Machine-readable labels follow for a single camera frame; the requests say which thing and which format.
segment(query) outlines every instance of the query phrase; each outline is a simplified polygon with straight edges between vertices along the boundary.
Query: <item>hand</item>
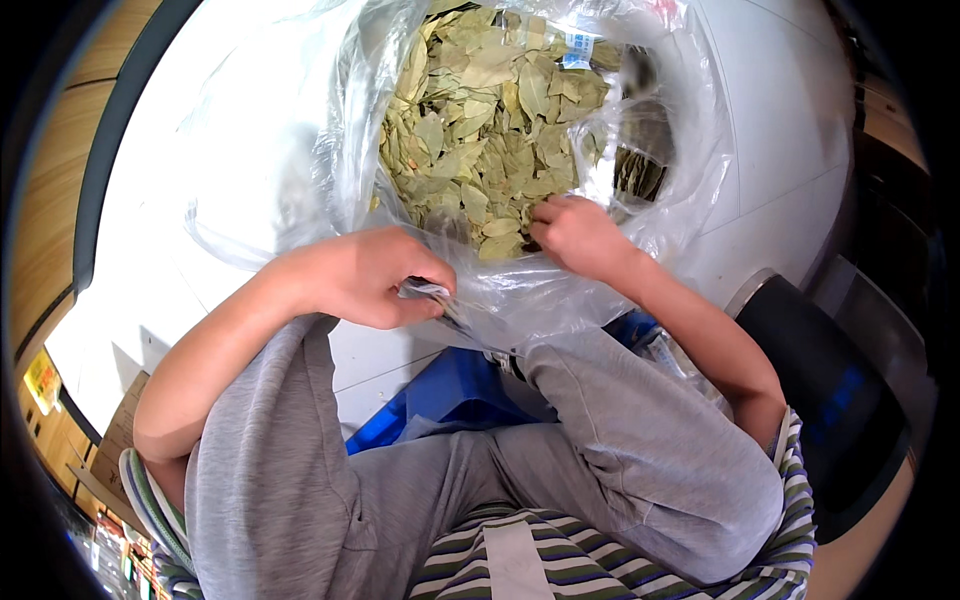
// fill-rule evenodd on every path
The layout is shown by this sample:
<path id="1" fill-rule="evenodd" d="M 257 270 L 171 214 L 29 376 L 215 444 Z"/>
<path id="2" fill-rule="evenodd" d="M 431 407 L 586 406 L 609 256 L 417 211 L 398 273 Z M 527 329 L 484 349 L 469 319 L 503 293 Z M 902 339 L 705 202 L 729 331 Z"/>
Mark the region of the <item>hand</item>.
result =
<path id="1" fill-rule="evenodd" d="M 579 196 L 551 196 L 534 206 L 533 236 L 560 267 L 611 284 L 625 261 L 642 253 L 597 203 Z"/>
<path id="2" fill-rule="evenodd" d="M 408 276 L 438 283 L 451 296 L 457 291 L 453 269 L 399 227 L 358 231 L 297 248 L 261 273 L 287 288 L 298 315 L 323 312 L 377 329 L 443 314 L 433 300 L 403 299 L 396 294 Z"/>

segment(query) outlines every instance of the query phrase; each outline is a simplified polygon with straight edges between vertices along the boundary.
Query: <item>shoe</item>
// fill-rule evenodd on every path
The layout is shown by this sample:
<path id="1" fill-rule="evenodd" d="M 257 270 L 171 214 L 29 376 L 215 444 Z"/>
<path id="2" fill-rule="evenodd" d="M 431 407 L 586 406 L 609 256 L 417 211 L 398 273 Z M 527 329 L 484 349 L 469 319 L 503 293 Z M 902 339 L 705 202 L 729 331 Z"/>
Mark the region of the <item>shoe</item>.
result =
<path id="1" fill-rule="evenodd" d="M 487 362 L 494 363 L 504 373 L 526 382 L 527 378 L 523 376 L 523 371 L 520 370 L 520 366 L 516 362 L 516 356 L 506 352 L 484 350 L 483 357 L 487 359 Z"/>

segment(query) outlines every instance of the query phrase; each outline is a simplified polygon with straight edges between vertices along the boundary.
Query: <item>gray pants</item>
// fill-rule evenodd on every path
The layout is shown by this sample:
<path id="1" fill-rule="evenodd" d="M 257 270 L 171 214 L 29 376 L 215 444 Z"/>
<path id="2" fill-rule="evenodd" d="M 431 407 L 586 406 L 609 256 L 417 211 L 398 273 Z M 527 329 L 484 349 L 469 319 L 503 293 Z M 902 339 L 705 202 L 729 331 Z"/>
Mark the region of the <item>gray pants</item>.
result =
<path id="1" fill-rule="evenodd" d="M 190 457 L 187 533 L 207 598 L 400 598 L 477 505 L 555 509 L 692 581 L 733 576 L 780 518 L 757 443 L 600 330 L 533 348 L 560 424 L 347 456 L 328 317 L 300 317 L 217 400 Z"/>

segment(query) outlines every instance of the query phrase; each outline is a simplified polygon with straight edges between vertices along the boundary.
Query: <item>yellow sign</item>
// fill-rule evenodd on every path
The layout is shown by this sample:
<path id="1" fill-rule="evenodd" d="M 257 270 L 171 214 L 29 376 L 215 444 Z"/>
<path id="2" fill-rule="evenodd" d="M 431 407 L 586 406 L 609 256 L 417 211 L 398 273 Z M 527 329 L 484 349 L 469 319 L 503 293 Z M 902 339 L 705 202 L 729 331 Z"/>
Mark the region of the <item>yellow sign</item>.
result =
<path id="1" fill-rule="evenodd" d="M 47 348 L 42 348 L 40 353 L 30 363 L 27 372 L 23 375 L 23 382 L 27 384 L 27 389 L 36 400 L 36 406 L 44 417 L 50 414 L 60 398 L 60 374 L 50 360 L 50 354 L 47 354 Z"/>

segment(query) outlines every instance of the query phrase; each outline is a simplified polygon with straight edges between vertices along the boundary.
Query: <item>plastic bag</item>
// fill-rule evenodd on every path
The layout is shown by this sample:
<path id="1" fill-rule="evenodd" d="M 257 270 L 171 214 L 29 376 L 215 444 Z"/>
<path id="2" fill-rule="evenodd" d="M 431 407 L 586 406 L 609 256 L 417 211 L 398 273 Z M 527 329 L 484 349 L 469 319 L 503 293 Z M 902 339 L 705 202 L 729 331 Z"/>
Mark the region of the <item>plastic bag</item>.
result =
<path id="1" fill-rule="evenodd" d="M 686 382 L 700 393 L 709 404 L 733 422 L 733 409 L 727 399 L 720 394 L 709 380 L 697 369 L 684 349 L 677 344 L 666 329 L 659 325 L 652 328 L 633 347 L 640 358 L 653 361 L 666 372 Z"/>
<path id="2" fill-rule="evenodd" d="M 580 181 L 572 191 L 606 206 L 635 245 L 669 264 L 706 220 L 732 152 L 715 58 L 694 11 L 660 0 L 479 4 L 646 49 L 657 72 L 652 94 L 645 100 L 609 95 L 571 127 Z M 280 252 L 330 235 L 401 225 L 458 276 L 455 326 L 423 324 L 414 333 L 456 346 L 511 351 L 608 323 L 631 304 L 542 253 L 481 262 L 455 222 L 429 228 L 433 232 L 410 225 L 377 146 L 397 75 L 430 5 L 321 2 L 238 46 L 180 128 L 193 174 L 187 230 L 228 264 L 255 270 Z M 662 107 L 656 118 L 668 121 L 673 148 L 633 150 L 669 170 L 653 203 L 623 202 L 612 189 L 618 133 L 638 110 L 654 105 Z M 596 166 L 579 150 L 588 133 L 607 141 Z M 375 210 L 372 194 L 379 199 Z"/>

